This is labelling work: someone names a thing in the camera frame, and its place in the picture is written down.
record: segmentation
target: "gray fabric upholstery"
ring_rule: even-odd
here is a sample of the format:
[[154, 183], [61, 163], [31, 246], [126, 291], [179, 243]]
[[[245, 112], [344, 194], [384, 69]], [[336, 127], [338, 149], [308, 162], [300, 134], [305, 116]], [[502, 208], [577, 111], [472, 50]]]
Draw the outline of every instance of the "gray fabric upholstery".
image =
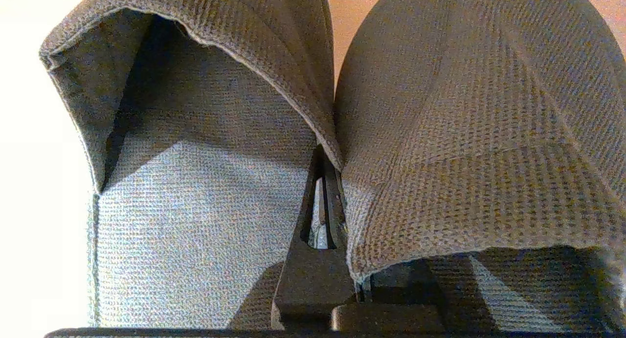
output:
[[[619, 308], [626, 67], [586, 0], [381, 0], [334, 105], [330, 25], [326, 0], [85, 0], [45, 40], [91, 165], [94, 325], [268, 328], [318, 142], [355, 280], [436, 256], [460, 330]], [[603, 247], [613, 291], [555, 245]]]

